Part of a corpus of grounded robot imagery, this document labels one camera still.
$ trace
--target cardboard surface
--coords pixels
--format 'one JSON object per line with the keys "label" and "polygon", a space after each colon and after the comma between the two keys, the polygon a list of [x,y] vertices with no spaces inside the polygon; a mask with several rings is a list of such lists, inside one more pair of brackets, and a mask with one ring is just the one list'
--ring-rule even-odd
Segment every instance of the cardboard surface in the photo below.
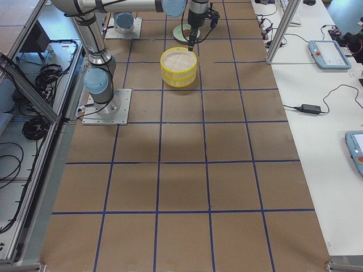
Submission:
{"label": "cardboard surface", "polygon": [[[105,206],[94,211],[99,215],[53,214],[52,226],[97,218],[83,226],[97,228],[89,238],[99,241],[100,247],[89,245],[97,255],[78,265],[122,272],[325,271],[327,249],[272,69],[263,62],[258,23],[252,5],[239,2],[215,6],[231,19],[221,19],[195,47],[197,79],[182,90],[163,84],[158,63],[161,52],[180,46],[168,40],[175,19],[139,12],[145,40],[107,41],[122,71],[117,85],[133,88],[131,123],[77,125],[68,158],[74,175],[85,165],[109,167],[106,191],[88,178],[105,195]],[[66,186],[75,189],[63,182],[57,205],[67,201]],[[67,231],[77,237],[81,229]],[[49,229],[42,255],[51,271],[65,271],[51,257],[50,242],[62,251],[54,240],[59,232]]]}

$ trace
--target yellow bowl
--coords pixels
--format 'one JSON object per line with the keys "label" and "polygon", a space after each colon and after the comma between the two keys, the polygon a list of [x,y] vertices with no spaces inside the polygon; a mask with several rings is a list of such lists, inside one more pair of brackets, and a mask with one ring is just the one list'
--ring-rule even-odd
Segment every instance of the yellow bowl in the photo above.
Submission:
{"label": "yellow bowl", "polygon": [[166,50],[161,58],[162,78],[166,84],[183,88],[194,82],[197,74],[197,57],[184,47]]}

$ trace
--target blue tape line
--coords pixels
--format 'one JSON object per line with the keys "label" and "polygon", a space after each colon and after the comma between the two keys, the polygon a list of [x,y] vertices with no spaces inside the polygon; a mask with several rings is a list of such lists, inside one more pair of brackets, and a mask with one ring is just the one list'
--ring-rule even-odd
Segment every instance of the blue tape line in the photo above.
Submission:
{"label": "blue tape line", "polygon": [[115,140],[114,140],[114,143],[113,143],[111,165],[110,165],[109,174],[108,174],[107,189],[106,189],[105,200],[104,200],[104,205],[103,205],[103,214],[102,214],[102,220],[101,220],[100,234],[99,234],[99,237],[98,237],[96,257],[95,257],[95,263],[94,263],[94,268],[93,268],[94,272],[96,272],[96,270],[97,270],[99,251],[100,251],[100,247],[101,247],[102,234],[103,234],[104,218],[105,218],[105,215],[106,215],[105,212],[106,212],[106,209],[107,209],[109,188],[110,188],[111,180],[112,180],[113,161],[115,159],[115,153],[116,153],[117,139],[118,139],[118,136],[119,136],[119,130],[120,130],[120,125],[117,125]]}
{"label": "blue tape line", "polygon": [[[299,159],[292,160],[229,160],[229,161],[208,161],[207,164],[224,164],[224,163],[292,163],[292,162],[300,162]],[[158,163],[155,161],[114,161],[112,164],[150,164],[150,163]],[[160,162],[160,164],[205,164],[205,161],[164,161]],[[68,162],[66,165],[93,165],[93,164],[111,164],[111,162],[87,162],[87,161],[79,161],[79,162]]]}
{"label": "blue tape line", "polygon": [[[223,3],[223,7],[224,7],[224,10],[225,10],[225,16],[227,17],[227,13],[226,13],[226,9],[225,9],[225,3]],[[226,23],[227,23],[227,30],[228,30],[229,38],[231,38],[231,32],[230,32],[228,20],[226,21]],[[235,61],[236,59],[235,59],[235,53],[234,53],[232,40],[230,40],[230,45],[231,45],[231,49],[232,49],[233,60]],[[239,80],[239,76],[238,76],[238,69],[237,69],[237,64],[236,63],[234,63],[234,67],[235,67],[235,72],[236,72],[236,75],[237,75],[238,87],[239,87],[239,89],[241,89],[240,80]],[[246,110],[244,108],[244,101],[243,101],[242,91],[240,91],[240,99],[241,99],[241,103],[242,103],[244,119],[247,120]],[[246,124],[246,130],[247,130],[248,143],[250,145],[251,158],[252,158],[253,161],[255,161],[254,152],[253,152],[253,148],[252,148],[252,142],[251,142],[251,136],[250,136],[250,130],[248,128],[248,124]],[[260,191],[259,180],[258,180],[258,175],[257,175],[257,170],[256,170],[256,164],[255,163],[253,163],[253,167],[254,167],[254,172],[255,172],[256,185],[257,185],[257,188],[258,188],[258,194],[259,194],[259,201],[260,201],[260,205],[261,205],[261,210],[263,210],[263,201],[262,201],[262,196],[261,196],[261,191]],[[267,241],[267,247],[268,247],[268,251],[269,251],[272,271],[276,272],[275,264],[274,264],[273,256],[272,256],[271,244],[270,244],[270,240],[269,240],[269,236],[268,236],[268,230],[267,230],[265,214],[264,214],[263,211],[262,211],[262,218],[263,218],[263,224],[264,224],[264,229],[265,229],[265,235],[266,235],[266,241]]]}
{"label": "blue tape line", "polygon": [[245,213],[302,213],[315,212],[314,208],[300,209],[252,209],[252,210],[205,210],[205,211],[55,211],[52,215],[82,215],[82,214],[245,214]]}

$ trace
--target electrical cable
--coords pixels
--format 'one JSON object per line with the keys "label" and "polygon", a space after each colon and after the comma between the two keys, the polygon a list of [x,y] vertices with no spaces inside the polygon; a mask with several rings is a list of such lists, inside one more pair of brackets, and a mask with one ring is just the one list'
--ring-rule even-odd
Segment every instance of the electrical cable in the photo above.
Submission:
{"label": "electrical cable", "polygon": [[300,107],[292,107],[292,106],[288,106],[288,105],[283,105],[283,106],[284,107],[287,107],[287,108],[290,108],[290,109],[296,109],[296,110],[298,110],[300,112],[305,112],[305,113],[312,113],[312,114],[321,114],[321,113],[324,113],[324,114],[328,114],[328,113],[330,113],[330,107],[326,103],[325,99],[328,98],[332,92],[336,91],[337,89],[339,89],[342,86],[346,86],[346,87],[355,89],[357,91],[357,95],[355,96],[354,100],[359,105],[359,107],[361,107],[363,109],[363,105],[361,103],[359,103],[358,100],[357,100],[358,95],[359,95],[359,89],[356,88],[356,87],[347,85],[347,84],[341,84],[338,87],[334,88],[333,90],[330,90],[329,93],[323,98],[323,103],[328,108],[328,111],[326,111],[326,112],[321,111],[320,106],[316,106],[316,105],[302,104]]}
{"label": "electrical cable", "polygon": [[11,144],[11,145],[15,145],[15,146],[19,147],[22,155],[21,155],[20,158],[16,157],[15,155],[10,155],[10,154],[6,154],[6,155],[0,156],[0,159],[1,158],[14,158],[14,159],[16,159],[18,161],[18,165],[16,166],[16,168],[10,174],[8,174],[5,177],[0,177],[0,181],[6,180],[7,178],[9,178],[12,174],[14,174],[16,172],[15,176],[12,177],[9,182],[7,182],[4,185],[0,186],[0,189],[8,186],[9,184],[11,184],[17,178],[17,176],[18,176],[18,174],[19,174],[19,172],[21,170],[21,165],[22,165],[22,162],[23,162],[23,159],[24,159],[24,150],[23,150],[23,148],[19,144],[13,143],[13,142],[3,142],[3,143],[0,143],[0,145],[7,145],[7,144],[8,145]]}
{"label": "electrical cable", "polygon": [[299,37],[300,39],[302,39],[303,41],[305,41],[305,42],[309,43],[309,41],[305,40],[303,37],[301,37],[301,36],[299,36],[299,35],[297,35],[297,34],[285,33],[285,35],[297,36],[297,37]]}
{"label": "electrical cable", "polygon": [[320,32],[323,34],[323,40],[325,39],[325,33],[323,32],[324,27],[336,27],[337,28],[337,26],[334,24],[325,24],[322,27],[320,27]]}
{"label": "electrical cable", "polygon": [[[270,41],[268,41],[267,43],[265,43],[265,47],[266,48],[270,48],[270,45],[271,45],[271,43],[272,43],[272,37],[273,37],[273,31],[274,30],[277,30],[277,28],[271,28],[271,40]],[[284,38],[283,38],[284,40],[285,40],[285,43],[281,43],[280,44],[280,47],[282,47],[282,46],[284,46],[284,45],[286,45],[286,44],[288,44],[288,41],[287,41],[287,39],[285,38],[285,36],[284,36]]]}
{"label": "electrical cable", "polygon": [[257,16],[262,16],[262,17],[264,17],[264,16],[271,16],[271,15],[274,15],[276,12],[277,12],[277,5],[276,5],[276,3],[273,3],[274,5],[275,5],[275,11],[273,12],[273,13],[271,13],[271,14],[266,14],[266,15],[264,15],[264,14],[255,14],[256,15],[256,17]]}
{"label": "electrical cable", "polygon": [[18,215],[20,213],[20,209],[22,207],[22,204],[23,204],[25,196],[26,196],[26,192],[28,190],[29,184],[30,184],[30,182],[32,180],[33,173],[35,171],[35,164],[37,162],[41,147],[43,146],[44,142],[45,142],[45,137],[41,141],[41,144],[40,144],[39,148],[37,148],[37,150],[36,150],[36,153],[35,153],[35,156],[34,156],[34,161],[33,161],[32,168],[30,170],[28,179],[27,179],[26,183],[23,186],[23,190],[22,190],[22,194],[20,196],[20,200],[17,201],[18,208],[16,209],[15,215],[14,215],[14,217],[12,219],[9,220],[9,222],[4,227],[0,227],[0,234],[7,232],[12,227],[12,225],[14,225],[14,223],[16,222],[16,220],[18,218]]}
{"label": "electrical cable", "polygon": [[44,116],[36,116],[24,123],[22,133],[28,140],[40,140],[48,133],[50,123]]}
{"label": "electrical cable", "polygon": [[334,91],[336,91],[337,89],[339,89],[341,86],[346,86],[346,87],[349,87],[349,88],[353,88],[353,89],[355,89],[356,91],[357,91],[357,95],[356,95],[356,97],[354,98],[354,101],[359,105],[359,107],[361,107],[362,109],[363,109],[363,105],[362,104],[360,104],[359,102],[358,102],[358,100],[357,100],[357,98],[358,98],[358,95],[359,95],[359,90],[358,90],[358,88],[356,88],[356,87],[353,87],[353,86],[350,86],[350,85],[346,85],[346,84],[341,84],[341,85],[339,85],[338,87],[336,87],[335,89],[333,89],[333,90],[331,90],[324,98],[323,98],[323,102],[324,102],[324,104],[327,106],[327,108],[328,108],[328,111],[327,112],[322,112],[322,113],[325,113],[325,114],[327,114],[327,113],[329,113],[330,112],[330,108],[329,108],[329,106],[328,106],[328,104],[325,102],[325,99],[326,98],[328,98],[328,96],[330,96],[330,94],[332,93],[332,92],[334,92]]}
{"label": "electrical cable", "polygon": [[[109,6],[109,5],[112,5],[112,4],[116,4],[116,3],[119,3],[119,2],[123,2],[123,1],[126,1],[126,0],[116,0],[116,1],[112,1],[112,2],[110,2],[110,3],[102,4],[102,7],[106,7],[106,6]],[[90,9],[90,10],[86,11],[86,12],[79,13],[79,14],[74,14],[74,15],[70,15],[70,14],[64,13],[64,16],[65,16],[65,17],[78,17],[78,16],[85,16],[85,15],[87,15],[87,14],[89,14],[89,13],[92,13],[92,12],[94,12],[94,11],[96,11],[96,10],[97,10],[97,8],[95,7],[95,8],[92,8],[92,9]]]}

